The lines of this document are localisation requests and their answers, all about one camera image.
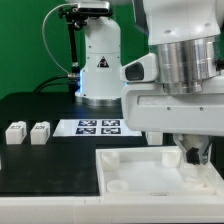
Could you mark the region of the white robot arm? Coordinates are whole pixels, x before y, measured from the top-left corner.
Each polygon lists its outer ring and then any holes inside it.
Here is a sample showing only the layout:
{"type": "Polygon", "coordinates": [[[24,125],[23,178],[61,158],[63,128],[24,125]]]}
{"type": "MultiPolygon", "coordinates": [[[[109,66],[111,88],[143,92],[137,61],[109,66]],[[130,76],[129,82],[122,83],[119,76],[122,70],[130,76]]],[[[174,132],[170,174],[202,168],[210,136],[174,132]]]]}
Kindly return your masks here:
{"type": "Polygon", "coordinates": [[[77,97],[91,105],[120,104],[130,129],[170,133],[187,162],[207,163],[213,137],[224,135],[224,67],[218,57],[224,0],[67,2],[87,47],[77,97]],[[112,3],[131,3],[148,35],[148,53],[127,65],[118,57],[112,3]]]}

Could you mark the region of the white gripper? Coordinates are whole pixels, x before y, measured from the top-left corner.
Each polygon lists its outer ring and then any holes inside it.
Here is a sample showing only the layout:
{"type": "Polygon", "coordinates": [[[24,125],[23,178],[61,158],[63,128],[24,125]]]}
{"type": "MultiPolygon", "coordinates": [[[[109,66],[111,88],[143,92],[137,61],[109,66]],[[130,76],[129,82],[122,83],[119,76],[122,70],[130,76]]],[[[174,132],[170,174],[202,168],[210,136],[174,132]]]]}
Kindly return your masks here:
{"type": "Polygon", "coordinates": [[[122,112],[131,130],[175,133],[185,163],[190,143],[183,134],[200,135],[199,163],[206,165],[212,136],[224,136],[224,87],[220,81],[205,81],[201,93],[172,96],[156,83],[129,84],[122,91],[122,112]]]}

